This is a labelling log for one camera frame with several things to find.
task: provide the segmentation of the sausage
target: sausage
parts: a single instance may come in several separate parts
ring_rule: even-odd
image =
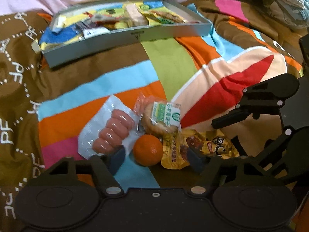
[[[112,147],[120,146],[122,144],[122,139],[110,128],[104,128],[99,132],[98,136],[99,138],[106,140]]]
[[[112,118],[118,119],[128,130],[131,130],[135,125],[134,120],[124,111],[119,109],[113,110]]]
[[[104,154],[109,154],[113,151],[113,147],[106,140],[102,138],[97,138],[93,142],[92,149],[96,153],[104,153]]]
[[[129,130],[116,118],[110,118],[106,127],[112,129],[121,139],[129,136]]]

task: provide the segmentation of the snack bag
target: snack bag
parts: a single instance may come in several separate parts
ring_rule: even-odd
[[[166,8],[162,1],[136,2],[135,5],[138,7],[140,13],[146,16],[149,21],[149,25],[151,26],[188,22],[184,18]]]
[[[130,27],[149,25],[147,18],[139,12],[134,3],[124,4],[123,7],[125,9],[125,15],[130,18],[130,20],[128,20],[128,25]]]
[[[141,117],[146,134],[157,137],[172,134],[180,128],[180,104],[154,96],[139,96],[134,111]]]
[[[182,169],[189,164],[187,151],[196,149],[206,154],[215,154],[222,159],[239,156],[233,144],[220,130],[199,133],[196,130],[182,130],[163,137],[163,157],[161,165],[167,169]]]

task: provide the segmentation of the metal screw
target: metal screw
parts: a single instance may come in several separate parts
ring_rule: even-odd
[[[121,188],[119,187],[108,187],[106,189],[106,193],[108,194],[119,194],[121,192]]]
[[[191,188],[191,192],[194,194],[203,194],[206,192],[206,189],[204,187],[195,186]]]
[[[286,129],[285,130],[285,135],[290,136],[292,134],[292,130],[291,129]]]
[[[159,194],[159,193],[152,193],[152,196],[153,196],[153,197],[159,197],[160,194]]]

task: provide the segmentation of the yellow snack package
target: yellow snack package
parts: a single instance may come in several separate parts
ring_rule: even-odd
[[[163,137],[163,157],[161,165],[167,169],[182,169],[189,166],[188,149],[193,148],[204,155],[216,154],[222,159],[238,157],[239,153],[233,144],[225,138],[221,130],[197,132],[182,130]]]
[[[187,22],[184,18],[166,8],[161,2],[136,2],[135,5],[140,13],[148,19],[150,26]]]

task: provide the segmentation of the yellow wrapper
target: yellow wrapper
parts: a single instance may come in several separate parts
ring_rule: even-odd
[[[196,130],[182,130],[181,133],[163,137],[163,157],[161,165],[167,169],[182,169],[189,166],[187,151],[189,147],[204,155],[216,154],[222,159],[239,156],[233,144],[224,137],[221,130],[199,133]]]
[[[177,16],[179,18],[179,15],[177,15],[175,12],[171,11],[170,9],[162,6],[159,8],[155,8],[155,9],[149,9],[149,8],[144,8],[144,3],[143,2],[136,2],[135,5],[137,6],[137,8],[139,9],[140,13],[142,13],[144,16],[146,16],[146,18],[149,21],[149,25],[150,26],[157,26],[157,25],[161,25],[161,24],[167,24],[167,23],[174,23],[170,20],[167,20],[163,17],[160,17],[159,15],[157,15],[156,13],[154,13],[154,11],[162,11],[162,12],[167,12],[170,13],[174,16]]]

